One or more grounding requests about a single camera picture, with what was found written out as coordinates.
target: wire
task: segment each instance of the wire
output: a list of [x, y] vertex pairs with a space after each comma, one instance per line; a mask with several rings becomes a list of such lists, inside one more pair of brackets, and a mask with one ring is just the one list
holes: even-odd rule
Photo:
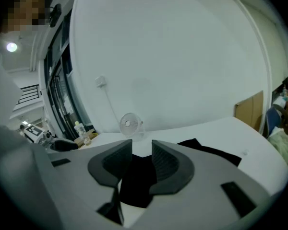
[[115, 114], [115, 112], [114, 112], [113, 106], [112, 106], [111, 101], [110, 101], [110, 98], [109, 98], [109, 96], [108, 96], [108, 92], [107, 92], [107, 90], [106, 90], [106, 87], [103, 86], [102, 88], [104, 89], [104, 91], [105, 91], [105, 93], [106, 93], [106, 97], [107, 97], [107, 99], [108, 99], [108, 102], [109, 102], [109, 105], [110, 105], [110, 107], [111, 107], [111, 110], [112, 110], [112, 112], [113, 112], [113, 114], [114, 114], [114, 116], [115, 116], [115, 119], [116, 119], [116, 121], [117, 121], [118, 126], [120, 127], [119, 119], [117, 118], [117, 116], [116, 116], [116, 114]]

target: wall outlet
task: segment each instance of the wall outlet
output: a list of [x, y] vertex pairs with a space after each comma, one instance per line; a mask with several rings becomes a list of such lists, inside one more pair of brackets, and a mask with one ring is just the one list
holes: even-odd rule
[[97, 88], [101, 88], [107, 84], [104, 76], [99, 76], [98, 78], [96, 78], [95, 83]]

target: white fan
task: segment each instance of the white fan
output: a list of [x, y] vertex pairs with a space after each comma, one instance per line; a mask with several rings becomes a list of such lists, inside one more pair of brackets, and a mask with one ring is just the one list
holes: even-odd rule
[[142, 120], [134, 113], [127, 113], [120, 119], [120, 131], [134, 141], [143, 139], [145, 133]]

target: white table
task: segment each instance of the white table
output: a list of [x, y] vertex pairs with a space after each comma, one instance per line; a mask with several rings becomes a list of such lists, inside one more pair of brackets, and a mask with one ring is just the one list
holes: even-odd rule
[[[145, 139], [133, 142], [132, 152], [145, 157], [151, 155], [153, 139], [172, 143], [196, 138], [203, 146], [222, 150], [242, 158], [238, 168], [261, 184], [270, 195], [282, 190], [288, 181], [288, 166], [276, 149], [257, 131], [234, 117], [183, 128], [146, 132]], [[121, 133], [102, 133], [89, 146], [124, 140]], [[121, 204], [124, 227], [131, 227], [145, 212], [143, 208]]]

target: bottle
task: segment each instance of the bottle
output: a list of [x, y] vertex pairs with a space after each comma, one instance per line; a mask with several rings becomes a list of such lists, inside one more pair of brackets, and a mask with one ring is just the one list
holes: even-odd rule
[[83, 140], [85, 145], [91, 144], [91, 139], [86, 134], [83, 124], [80, 124], [78, 121], [76, 121], [74, 129], [77, 131], [79, 137]]

